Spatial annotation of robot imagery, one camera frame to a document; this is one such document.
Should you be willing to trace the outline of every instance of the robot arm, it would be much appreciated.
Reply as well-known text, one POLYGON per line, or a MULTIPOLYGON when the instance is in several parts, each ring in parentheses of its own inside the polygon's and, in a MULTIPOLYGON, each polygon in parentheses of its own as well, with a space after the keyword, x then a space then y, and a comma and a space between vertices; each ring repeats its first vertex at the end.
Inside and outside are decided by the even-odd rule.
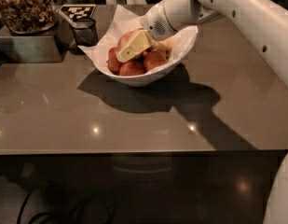
POLYGON ((163 40, 219 14, 236 24, 288 86, 288 10, 270 0, 162 0, 142 24, 154 39, 163 40))

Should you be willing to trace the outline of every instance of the white bowl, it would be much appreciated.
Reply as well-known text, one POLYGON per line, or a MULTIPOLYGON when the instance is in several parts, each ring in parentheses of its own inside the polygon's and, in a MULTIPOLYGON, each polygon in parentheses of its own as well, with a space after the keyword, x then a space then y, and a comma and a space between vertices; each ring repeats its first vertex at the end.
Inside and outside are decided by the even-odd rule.
POLYGON ((107 66, 108 50, 116 47, 118 39, 126 32, 141 27, 139 23, 140 17, 135 14, 130 14, 128 10, 128 17, 131 16, 130 19, 120 21, 119 18, 126 19, 126 9, 122 7, 118 7, 117 10, 118 9, 119 11, 116 11, 109 30, 97 46, 91 48, 80 47, 92 59, 96 68, 108 77, 133 87, 145 86, 168 75, 170 71, 181 62, 186 54, 192 50, 198 34, 197 26, 187 26, 172 37, 173 47, 167 63, 139 76, 121 77, 114 75, 107 66))

